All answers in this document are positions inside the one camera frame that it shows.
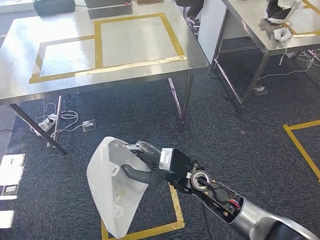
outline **power strip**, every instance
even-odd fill
[[[49,131],[51,128],[54,126],[57,122],[57,115],[56,114],[50,114],[48,117],[47,117],[43,122],[41,122],[38,124],[40,128],[44,130],[45,132]]]

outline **tabletop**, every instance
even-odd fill
[[[0,49],[0,105],[196,74],[208,66],[175,2],[130,8],[111,17],[100,8],[15,19]]]
[[[283,54],[285,47],[274,39],[272,31],[278,28],[264,19],[266,0],[222,0],[244,30],[263,53]],[[290,1],[279,0],[279,6]],[[302,0],[300,7],[290,18],[289,26],[294,36],[286,42],[288,53],[320,47],[320,1]]]

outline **floor socket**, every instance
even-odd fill
[[[82,122],[82,130],[84,133],[90,132],[90,131],[93,131],[96,129],[97,129],[97,126],[96,126],[95,119]]]

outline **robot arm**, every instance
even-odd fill
[[[127,147],[150,168],[149,172],[143,172],[122,165],[128,177],[152,185],[168,181],[181,193],[198,198],[245,240],[319,240],[294,221],[263,210],[217,181],[176,148],[160,152],[143,141]]]

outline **metal ring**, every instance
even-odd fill
[[[208,187],[200,185],[200,183],[198,182],[198,179],[199,177],[204,177],[207,180],[207,183],[210,184],[210,178],[206,171],[197,170],[191,175],[191,184],[192,185],[192,187],[199,191],[207,190]]]

